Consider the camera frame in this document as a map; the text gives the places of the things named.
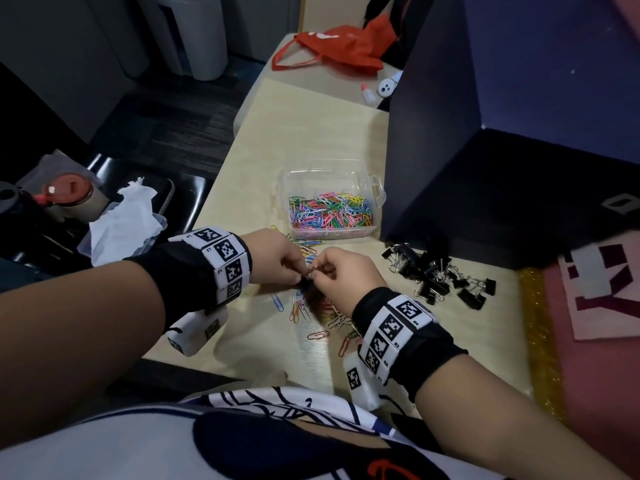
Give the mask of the person's left hand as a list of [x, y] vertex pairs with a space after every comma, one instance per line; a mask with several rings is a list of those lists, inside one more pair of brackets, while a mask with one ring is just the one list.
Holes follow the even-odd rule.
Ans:
[[263, 228], [240, 236], [252, 258], [250, 283], [280, 284], [280, 259], [287, 252], [302, 252], [285, 234]]

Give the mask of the person's right hand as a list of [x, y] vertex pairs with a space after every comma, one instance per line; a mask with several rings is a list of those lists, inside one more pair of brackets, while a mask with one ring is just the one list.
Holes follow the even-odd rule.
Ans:
[[368, 256], [337, 247], [328, 247], [325, 250], [342, 250], [337, 293], [324, 294], [342, 315], [352, 317], [354, 309], [365, 295], [372, 290], [388, 287], [377, 266]]

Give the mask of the person's right forearm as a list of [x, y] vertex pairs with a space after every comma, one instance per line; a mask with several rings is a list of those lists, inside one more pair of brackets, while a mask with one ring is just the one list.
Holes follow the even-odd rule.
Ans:
[[446, 454], [514, 480], [630, 480], [468, 355], [435, 371], [415, 405]]

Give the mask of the scatter of loose paper clips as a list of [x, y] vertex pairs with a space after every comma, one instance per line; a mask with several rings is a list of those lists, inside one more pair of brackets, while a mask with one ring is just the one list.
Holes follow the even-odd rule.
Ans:
[[350, 319], [342, 315], [316, 286], [308, 292], [296, 285], [261, 285], [273, 312], [266, 329], [284, 362], [320, 363], [343, 358], [362, 344]]

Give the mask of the heap of boxed coloured clips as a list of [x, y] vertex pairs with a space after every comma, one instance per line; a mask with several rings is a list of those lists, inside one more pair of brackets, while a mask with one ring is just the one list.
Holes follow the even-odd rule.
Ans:
[[291, 196], [289, 220], [296, 230], [342, 230], [372, 227], [373, 211], [360, 194], [322, 193], [314, 198]]

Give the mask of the clear plastic box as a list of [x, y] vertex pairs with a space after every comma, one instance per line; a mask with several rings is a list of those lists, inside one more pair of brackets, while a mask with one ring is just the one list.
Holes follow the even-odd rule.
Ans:
[[[302, 241], [368, 237], [379, 229], [381, 209], [387, 199], [380, 177], [370, 174], [366, 163], [359, 159], [309, 159], [290, 164], [279, 176], [278, 190], [289, 232], [293, 239]], [[373, 211], [373, 226], [316, 231], [292, 228], [289, 220], [289, 197], [314, 198], [318, 194], [331, 192], [360, 194], [368, 199]]]

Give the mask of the black marker wristband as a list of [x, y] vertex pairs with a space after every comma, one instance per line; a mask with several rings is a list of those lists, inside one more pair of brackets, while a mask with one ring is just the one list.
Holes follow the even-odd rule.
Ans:
[[382, 385], [391, 379], [404, 387], [412, 403], [439, 368], [468, 355], [427, 307], [387, 287], [364, 295], [351, 319], [363, 336], [357, 357], [365, 370]]
[[244, 240], [215, 226], [176, 235], [126, 260], [155, 282], [164, 303], [164, 331], [190, 312], [215, 310], [238, 298], [253, 268]]

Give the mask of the pile of black binder clips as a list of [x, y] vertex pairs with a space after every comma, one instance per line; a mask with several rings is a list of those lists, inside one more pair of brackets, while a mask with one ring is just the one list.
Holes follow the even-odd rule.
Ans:
[[495, 280], [480, 280], [462, 273], [443, 245], [418, 252], [406, 242], [387, 242], [381, 256], [389, 261], [391, 272], [418, 285], [414, 296], [428, 305], [436, 305], [455, 294], [468, 308], [479, 311], [497, 290]]

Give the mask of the small white ghost toy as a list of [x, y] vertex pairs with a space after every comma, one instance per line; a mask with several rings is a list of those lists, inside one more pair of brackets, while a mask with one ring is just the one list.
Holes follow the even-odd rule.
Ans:
[[393, 74], [393, 76], [380, 81], [377, 88], [378, 95], [382, 98], [390, 97], [395, 92], [399, 84], [399, 81], [402, 77], [402, 74], [403, 74], [403, 71], [398, 71], [395, 74]]

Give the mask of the orange tote bag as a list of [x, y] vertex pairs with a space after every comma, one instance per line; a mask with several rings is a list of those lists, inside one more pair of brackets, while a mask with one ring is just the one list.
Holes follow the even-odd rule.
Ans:
[[[277, 51], [271, 60], [275, 72], [329, 63], [359, 73], [376, 75], [383, 69], [384, 53], [396, 41], [389, 15], [381, 14], [366, 27], [341, 25], [325, 32], [300, 32]], [[282, 64], [286, 51], [299, 45], [312, 53], [312, 58], [294, 64]]]

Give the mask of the gold glitter strip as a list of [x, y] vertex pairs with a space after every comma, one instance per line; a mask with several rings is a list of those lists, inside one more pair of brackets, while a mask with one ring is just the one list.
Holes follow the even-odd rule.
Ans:
[[554, 325], [542, 270], [517, 271], [532, 396], [535, 402], [564, 425], [568, 424], [563, 375], [557, 354]]

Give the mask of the person's white patterned shirt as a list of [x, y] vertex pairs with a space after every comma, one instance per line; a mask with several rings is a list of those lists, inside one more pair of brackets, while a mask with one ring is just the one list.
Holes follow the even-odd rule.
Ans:
[[335, 395], [246, 388], [102, 413], [0, 451], [0, 480], [503, 480]]

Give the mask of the clear plastic bag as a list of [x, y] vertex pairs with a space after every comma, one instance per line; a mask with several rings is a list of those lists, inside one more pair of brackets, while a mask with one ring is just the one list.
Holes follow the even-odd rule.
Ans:
[[43, 194], [48, 184], [64, 173], [76, 173], [87, 177], [94, 186], [102, 188], [103, 181], [59, 150], [44, 155], [34, 169], [21, 177], [15, 184], [30, 194]]

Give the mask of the white sign with maroon letters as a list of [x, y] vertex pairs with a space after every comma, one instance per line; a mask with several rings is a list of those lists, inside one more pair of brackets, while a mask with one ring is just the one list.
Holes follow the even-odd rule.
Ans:
[[640, 232], [558, 258], [576, 340], [640, 337]]

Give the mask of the pink mat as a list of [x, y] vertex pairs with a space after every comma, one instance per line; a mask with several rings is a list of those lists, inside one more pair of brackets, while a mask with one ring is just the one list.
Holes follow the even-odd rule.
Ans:
[[543, 276], [569, 426], [640, 480], [640, 337], [576, 340], [558, 261]]

